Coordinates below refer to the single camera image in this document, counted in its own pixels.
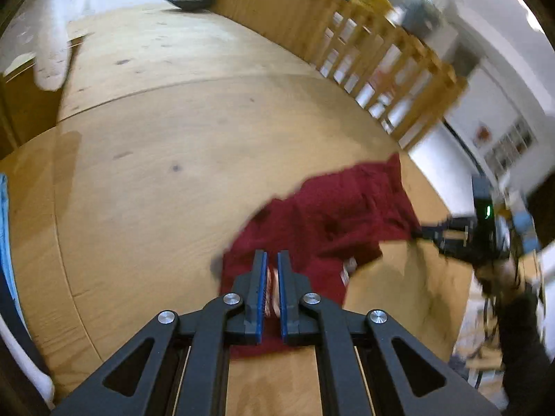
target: person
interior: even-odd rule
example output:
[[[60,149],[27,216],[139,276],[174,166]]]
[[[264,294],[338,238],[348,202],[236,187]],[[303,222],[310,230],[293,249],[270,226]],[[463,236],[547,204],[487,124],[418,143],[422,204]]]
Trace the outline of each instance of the person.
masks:
[[[538,299],[514,261],[493,262],[475,270],[492,283],[498,302],[499,340],[504,364],[503,388],[509,400],[504,416],[555,414],[555,362],[538,333]]]

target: metal bolt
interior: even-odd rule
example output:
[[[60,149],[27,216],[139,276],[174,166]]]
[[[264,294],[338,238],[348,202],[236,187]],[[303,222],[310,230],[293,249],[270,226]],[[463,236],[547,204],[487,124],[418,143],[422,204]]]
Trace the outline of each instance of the metal bolt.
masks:
[[[235,294],[234,292],[230,292],[224,296],[224,303],[228,305],[235,305],[235,303],[239,303],[241,301],[241,296],[239,294]]]
[[[387,313],[381,310],[374,310],[370,313],[370,320],[374,322],[374,324],[383,324],[387,321]]]
[[[162,311],[158,315],[158,322],[161,324],[169,324],[174,321],[176,314],[173,311]]]
[[[320,296],[318,294],[316,294],[315,292],[307,292],[302,299],[308,303],[309,305],[315,305],[317,303],[320,303],[320,301],[322,300],[320,298]]]

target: wooden railing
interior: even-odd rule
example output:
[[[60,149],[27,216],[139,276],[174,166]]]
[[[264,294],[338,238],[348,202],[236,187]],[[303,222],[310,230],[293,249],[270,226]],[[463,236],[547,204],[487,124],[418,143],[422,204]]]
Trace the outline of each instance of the wooden railing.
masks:
[[[216,0],[212,9],[315,65],[407,150],[466,89],[416,37],[345,0]]]

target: red towel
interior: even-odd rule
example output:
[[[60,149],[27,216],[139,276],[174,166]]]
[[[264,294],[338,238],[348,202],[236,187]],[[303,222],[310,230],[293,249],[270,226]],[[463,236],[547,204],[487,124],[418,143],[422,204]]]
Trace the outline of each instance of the red towel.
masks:
[[[293,271],[306,275],[314,292],[343,304],[343,264],[349,260],[367,264],[381,256],[380,241],[408,240],[419,228],[402,187],[398,154],[386,162],[364,162],[310,178],[285,200],[271,200],[249,221],[224,253],[220,292],[229,292],[235,277],[250,271],[254,251],[263,249],[268,252],[266,293],[271,302],[277,254],[289,250]],[[270,313],[262,344],[236,347],[234,357],[286,348],[279,320],[274,311]]]

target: round wooden table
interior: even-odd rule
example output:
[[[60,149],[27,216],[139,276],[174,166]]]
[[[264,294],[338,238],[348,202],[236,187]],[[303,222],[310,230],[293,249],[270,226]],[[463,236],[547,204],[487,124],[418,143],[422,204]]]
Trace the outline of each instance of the round wooden table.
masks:
[[[60,122],[0,163],[21,305],[60,397],[161,310],[215,297],[223,250],[269,198],[399,150],[331,81],[223,17],[157,5],[79,23]],[[420,220],[444,218],[401,162]],[[383,308],[447,360],[470,270],[426,243],[382,249],[345,308]],[[318,414],[315,373],[312,349],[233,361],[227,414]]]

